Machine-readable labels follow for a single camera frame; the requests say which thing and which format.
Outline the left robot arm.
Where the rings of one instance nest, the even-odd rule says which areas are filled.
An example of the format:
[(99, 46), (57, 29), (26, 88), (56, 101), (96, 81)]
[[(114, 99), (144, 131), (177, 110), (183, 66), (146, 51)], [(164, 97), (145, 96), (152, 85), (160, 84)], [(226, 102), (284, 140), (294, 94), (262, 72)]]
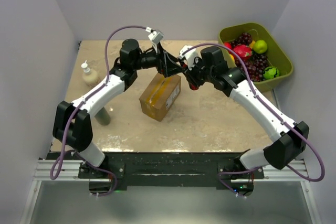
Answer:
[(113, 67), (108, 67), (107, 76), (82, 97), (68, 103), (58, 104), (52, 135), (62, 143), (56, 166), (62, 167), (65, 147), (70, 146), (89, 164), (97, 178), (108, 174), (109, 165), (104, 162), (104, 153), (93, 142), (91, 118), (113, 98), (125, 92), (138, 77), (141, 69), (156, 68), (159, 74), (170, 77), (182, 72), (179, 60), (168, 53), (161, 43), (153, 43), (150, 49), (140, 49), (135, 39), (122, 43), (119, 57)]

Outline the red black utility knife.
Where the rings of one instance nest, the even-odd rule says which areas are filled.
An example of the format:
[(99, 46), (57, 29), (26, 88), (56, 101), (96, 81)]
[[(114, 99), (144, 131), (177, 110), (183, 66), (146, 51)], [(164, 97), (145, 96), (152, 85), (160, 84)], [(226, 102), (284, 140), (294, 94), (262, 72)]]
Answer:
[(188, 81), (188, 85), (189, 85), (189, 88), (191, 90), (198, 90), (199, 89), (199, 85), (197, 83), (196, 78), (190, 72), (186, 73), (186, 79)]

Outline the brown cardboard express box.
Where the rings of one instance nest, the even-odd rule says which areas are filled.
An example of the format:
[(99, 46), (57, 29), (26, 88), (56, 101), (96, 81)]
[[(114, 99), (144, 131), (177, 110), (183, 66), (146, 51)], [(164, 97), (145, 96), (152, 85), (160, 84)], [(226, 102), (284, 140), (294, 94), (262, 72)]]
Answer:
[(181, 92), (181, 77), (157, 73), (139, 98), (142, 112), (161, 122)]

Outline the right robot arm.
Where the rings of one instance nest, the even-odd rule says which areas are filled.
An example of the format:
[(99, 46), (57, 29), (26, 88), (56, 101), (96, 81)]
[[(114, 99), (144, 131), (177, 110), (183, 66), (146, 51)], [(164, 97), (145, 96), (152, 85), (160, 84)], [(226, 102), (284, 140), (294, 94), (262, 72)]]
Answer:
[(235, 162), (234, 173), (246, 178), (254, 168), (271, 165), (283, 169), (306, 148), (303, 140), (295, 134), (308, 136), (309, 127), (305, 122), (296, 123), (282, 114), (238, 67), (230, 68), (223, 52), (216, 46), (206, 47), (197, 52), (192, 46), (184, 46), (179, 53), (180, 60), (186, 60), (184, 74), (192, 89), (205, 82), (240, 104), (265, 130), (272, 144), (262, 149), (247, 150)]

